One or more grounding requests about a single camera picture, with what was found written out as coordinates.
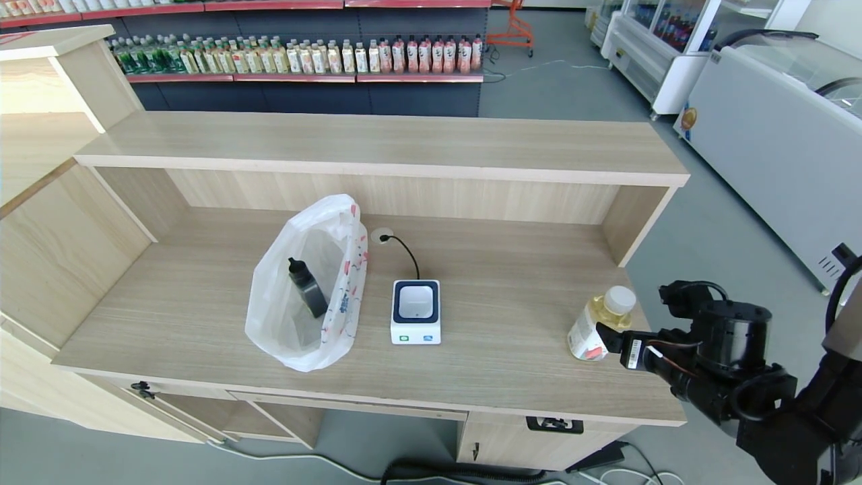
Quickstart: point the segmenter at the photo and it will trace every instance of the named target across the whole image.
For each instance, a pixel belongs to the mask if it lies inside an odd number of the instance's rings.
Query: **drawer handle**
[[[143,399],[156,399],[156,394],[150,392],[150,385],[148,382],[140,381],[132,384],[132,389],[138,392],[138,395]]]
[[[577,419],[536,418],[527,416],[530,431],[548,431],[567,434],[584,434],[584,422]]]

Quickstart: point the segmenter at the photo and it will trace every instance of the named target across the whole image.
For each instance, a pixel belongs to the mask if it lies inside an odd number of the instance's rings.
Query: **checkout counter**
[[[648,123],[147,112],[111,34],[0,45],[17,100],[3,106],[3,406],[309,448],[326,409],[450,419],[459,462],[531,469],[685,422],[659,377],[580,362],[565,341],[589,298],[631,287],[627,261],[689,177]],[[377,244],[338,362],[303,374],[246,337],[255,265],[293,213],[333,193],[446,288],[441,345],[390,342],[392,281],[413,267]],[[632,326],[648,330],[640,306]]]

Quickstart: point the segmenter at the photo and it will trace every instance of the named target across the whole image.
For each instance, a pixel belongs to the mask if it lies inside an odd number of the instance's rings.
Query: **white bottle cap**
[[[634,308],[637,297],[626,287],[611,287],[604,294],[604,307],[617,315],[625,315]]]

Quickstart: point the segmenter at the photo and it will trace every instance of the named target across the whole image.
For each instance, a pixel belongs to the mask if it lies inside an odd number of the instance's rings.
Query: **display fridge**
[[[651,118],[677,115],[709,51],[751,28],[796,28],[810,0],[626,0],[602,55],[649,100]]]
[[[592,43],[601,47],[605,37],[608,34],[608,26],[610,18],[614,12],[622,10],[623,0],[602,0],[602,3],[596,8],[593,14],[592,25],[590,26],[590,40]]]
[[[754,31],[720,46],[675,129],[826,293],[862,253],[862,60],[816,37]]]

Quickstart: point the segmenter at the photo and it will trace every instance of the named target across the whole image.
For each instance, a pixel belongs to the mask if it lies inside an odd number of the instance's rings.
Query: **black bottle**
[[[320,317],[326,313],[329,304],[326,302],[326,297],[323,296],[321,288],[317,285],[317,280],[309,268],[305,266],[304,261],[287,258],[290,261],[290,266],[287,270],[290,272],[290,279],[299,289],[299,294],[302,295],[305,305],[311,310],[311,315],[314,318]]]

